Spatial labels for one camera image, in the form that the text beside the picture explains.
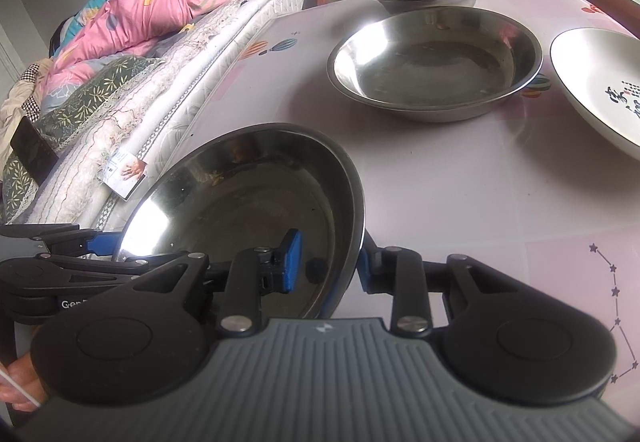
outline white cable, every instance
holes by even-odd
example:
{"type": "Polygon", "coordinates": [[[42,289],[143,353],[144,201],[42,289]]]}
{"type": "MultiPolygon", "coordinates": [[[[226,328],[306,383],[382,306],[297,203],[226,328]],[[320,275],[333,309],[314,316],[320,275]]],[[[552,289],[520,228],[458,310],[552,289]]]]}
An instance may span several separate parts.
{"type": "Polygon", "coordinates": [[[0,376],[2,376],[4,378],[4,380],[6,380],[6,382],[8,382],[10,385],[12,385],[16,390],[18,390],[21,394],[23,394],[25,396],[25,398],[29,401],[29,402],[33,402],[33,405],[36,408],[40,407],[40,403],[35,400],[31,395],[29,395],[29,393],[24,391],[24,388],[22,386],[20,386],[20,384],[18,384],[17,382],[15,382],[11,377],[9,377],[9,375],[2,370],[2,368],[0,368],[0,376]]]}

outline white bowl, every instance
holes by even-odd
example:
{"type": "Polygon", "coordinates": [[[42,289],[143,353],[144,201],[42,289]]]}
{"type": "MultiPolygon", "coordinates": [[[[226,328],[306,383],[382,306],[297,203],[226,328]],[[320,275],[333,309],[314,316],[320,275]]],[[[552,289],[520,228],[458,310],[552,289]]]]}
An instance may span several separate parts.
{"type": "Polygon", "coordinates": [[[554,40],[551,61],[580,115],[640,160],[640,40],[612,30],[576,28],[554,40]]]}

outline orange hot air balloon print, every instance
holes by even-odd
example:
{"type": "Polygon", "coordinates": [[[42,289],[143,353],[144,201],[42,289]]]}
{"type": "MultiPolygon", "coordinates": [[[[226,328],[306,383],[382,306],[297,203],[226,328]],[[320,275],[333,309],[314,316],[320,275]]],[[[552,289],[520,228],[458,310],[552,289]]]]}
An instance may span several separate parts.
{"type": "Polygon", "coordinates": [[[244,52],[240,55],[240,59],[247,59],[254,54],[257,54],[263,48],[265,48],[269,43],[267,41],[256,41],[252,43],[247,48],[244,49],[244,52]]]}

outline table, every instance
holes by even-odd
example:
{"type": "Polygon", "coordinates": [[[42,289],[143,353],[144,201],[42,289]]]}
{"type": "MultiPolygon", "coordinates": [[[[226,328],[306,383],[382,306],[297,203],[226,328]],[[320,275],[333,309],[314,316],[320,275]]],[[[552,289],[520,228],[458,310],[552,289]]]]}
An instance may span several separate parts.
{"type": "MultiPolygon", "coordinates": [[[[482,117],[431,125],[351,101],[329,82],[327,57],[342,38],[388,15],[373,0],[345,0],[271,21],[209,96],[170,164],[262,122],[329,135],[358,169],[366,227],[379,245],[412,248],[435,262],[463,252],[611,328],[618,364],[605,398],[640,424],[640,163],[579,117],[548,57],[565,30],[626,31],[584,0],[477,6],[536,34],[548,92],[517,94],[482,117]]],[[[335,316],[388,320],[390,304],[390,297],[364,294],[356,277],[335,316]]]]}

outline leaf pattern fabric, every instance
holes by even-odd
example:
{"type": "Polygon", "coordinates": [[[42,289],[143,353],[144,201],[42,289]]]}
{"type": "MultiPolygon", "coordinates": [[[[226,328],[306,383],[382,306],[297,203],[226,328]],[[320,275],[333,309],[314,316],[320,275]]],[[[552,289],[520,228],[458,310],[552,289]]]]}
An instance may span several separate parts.
{"type": "MultiPolygon", "coordinates": [[[[138,56],[123,56],[105,66],[93,79],[80,86],[62,106],[42,116],[34,123],[41,136],[60,152],[67,139],[96,112],[122,85],[145,70],[155,60],[138,56]]],[[[4,165],[2,201],[4,222],[14,218],[24,196],[34,180],[15,153],[4,165]]]]}

